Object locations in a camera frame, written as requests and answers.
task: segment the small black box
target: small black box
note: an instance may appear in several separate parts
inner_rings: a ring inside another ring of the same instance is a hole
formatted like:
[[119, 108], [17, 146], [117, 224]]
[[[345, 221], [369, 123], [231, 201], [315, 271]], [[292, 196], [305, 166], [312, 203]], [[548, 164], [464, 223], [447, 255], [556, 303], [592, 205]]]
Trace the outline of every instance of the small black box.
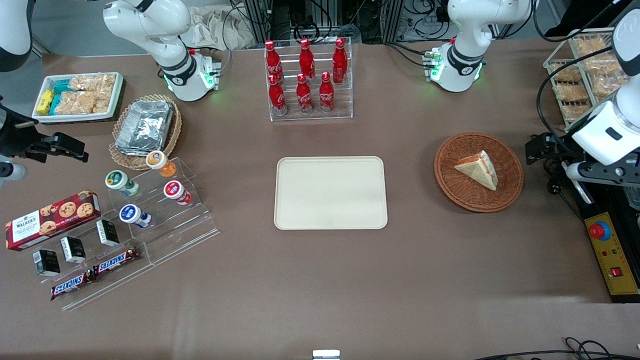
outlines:
[[80, 264], [86, 259], [84, 247], [80, 239], [65, 236], [60, 239], [60, 244], [62, 245], [62, 253], [65, 255], [65, 260], [68, 262]]
[[107, 246], [116, 246], [120, 242], [118, 241], [118, 233], [116, 232], [116, 225], [113, 225], [109, 220], [100, 220], [96, 223], [98, 227], [98, 235], [100, 236], [100, 242]]
[[56, 276], [60, 274], [60, 264], [55, 251], [38, 250], [33, 253], [36, 272], [41, 276]]

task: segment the blue snack package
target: blue snack package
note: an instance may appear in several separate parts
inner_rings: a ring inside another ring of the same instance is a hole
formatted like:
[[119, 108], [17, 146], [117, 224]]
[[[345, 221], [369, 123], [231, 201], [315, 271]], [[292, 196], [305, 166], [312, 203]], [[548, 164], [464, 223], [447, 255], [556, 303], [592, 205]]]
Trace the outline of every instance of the blue snack package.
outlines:
[[56, 106], [62, 101], [62, 96], [56, 95], [53, 97], [53, 101], [51, 102], [51, 109], [49, 109], [49, 115], [56, 114]]
[[69, 83], [71, 80], [58, 80], [53, 84], [53, 92], [55, 94], [62, 94], [63, 91], [73, 91], [69, 88]]

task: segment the sandwich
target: sandwich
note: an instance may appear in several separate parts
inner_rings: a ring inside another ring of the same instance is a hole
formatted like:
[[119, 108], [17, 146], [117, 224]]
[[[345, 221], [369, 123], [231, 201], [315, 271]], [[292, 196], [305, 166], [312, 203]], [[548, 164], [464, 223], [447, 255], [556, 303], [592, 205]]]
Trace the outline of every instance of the sandwich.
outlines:
[[497, 189], [498, 175], [495, 173], [495, 168], [489, 155], [484, 150], [461, 159], [454, 165], [454, 168], [485, 188], [493, 191]]

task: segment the clear acrylic bottle rack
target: clear acrylic bottle rack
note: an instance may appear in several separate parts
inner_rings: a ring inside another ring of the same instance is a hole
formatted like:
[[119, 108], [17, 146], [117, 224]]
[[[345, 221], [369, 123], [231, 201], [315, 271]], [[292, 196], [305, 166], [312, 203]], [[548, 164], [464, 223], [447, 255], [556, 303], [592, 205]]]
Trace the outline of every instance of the clear acrylic bottle rack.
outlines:
[[278, 116], [273, 112], [271, 101], [269, 100], [269, 71], [267, 69], [265, 58], [264, 73], [265, 82], [267, 84], [267, 105], [269, 106], [269, 117], [271, 121], [283, 120], [320, 120], [320, 119], [341, 119], [353, 117], [353, 47], [351, 39], [344, 38], [344, 50], [347, 53], [347, 73], [344, 76], [342, 84], [333, 84], [335, 90], [335, 109], [325, 114], [320, 110], [320, 75], [324, 71], [328, 71], [333, 79], [333, 52], [335, 51], [335, 38], [332, 41], [318, 41], [310, 46], [311, 52], [314, 54], [316, 61], [316, 82], [309, 84], [311, 88], [311, 101], [314, 105], [314, 111], [305, 115], [300, 113], [298, 109], [298, 96], [296, 95], [296, 87], [298, 86], [298, 74], [300, 73], [300, 45], [295, 40], [274, 40], [276, 51], [280, 55], [282, 62], [282, 71], [284, 73], [284, 90], [285, 101], [289, 107], [286, 115]]
[[[177, 168], [172, 177], [162, 177], [155, 170], [146, 171], [133, 178], [140, 185], [140, 190], [135, 196], [127, 197], [117, 190], [109, 190], [113, 209], [104, 210], [98, 220], [83, 224], [36, 247], [20, 252], [20, 257], [24, 256], [31, 260], [33, 260], [32, 253], [39, 249], [52, 250], [57, 253], [61, 271], [59, 275], [41, 277], [33, 271], [33, 276], [40, 279], [41, 283], [47, 287], [47, 293], [42, 295], [43, 300], [51, 296], [52, 286], [73, 279], [87, 269], [91, 269], [131, 247], [136, 247], [140, 254], [138, 259], [104, 272], [98, 276], [96, 281], [60, 295], [53, 300], [62, 306], [62, 310], [73, 311], [219, 233], [211, 212], [202, 204], [195, 189], [193, 184], [195, 174], [179, 158], [174, 158], [172, 161]], [[175, 200], [164, 196], [163, 188], [169, 180], [180, 181], [185, 189], [191, 193], [192, 200], [188, 205], [179, 205]], [[120, 221], [120, 208], [126, 204], [135, 204], [150, 214], [151, 224], [141, 229], [134, 224], [125, 224]], [[114, 223], [120, 241], [119, 245], [108, 247], [101, 244], [96, 222], [102, 219]], [[60, 239], [64, 236], [79, 238], [82, 241], [86, 253], [85, 261], [80, 264], [65, 261], [60, 245]]]

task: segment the yellow control panel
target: yellow control panel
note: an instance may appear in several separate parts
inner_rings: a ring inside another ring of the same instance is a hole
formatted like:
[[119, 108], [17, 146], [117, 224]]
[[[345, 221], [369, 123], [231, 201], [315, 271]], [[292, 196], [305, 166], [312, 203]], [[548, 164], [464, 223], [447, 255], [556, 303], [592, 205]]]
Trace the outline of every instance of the yellow control panel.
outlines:
[[638, 285], [620, 247], [609, 213], [585, 219], [591, 244], [611, 295], [639, 294]]

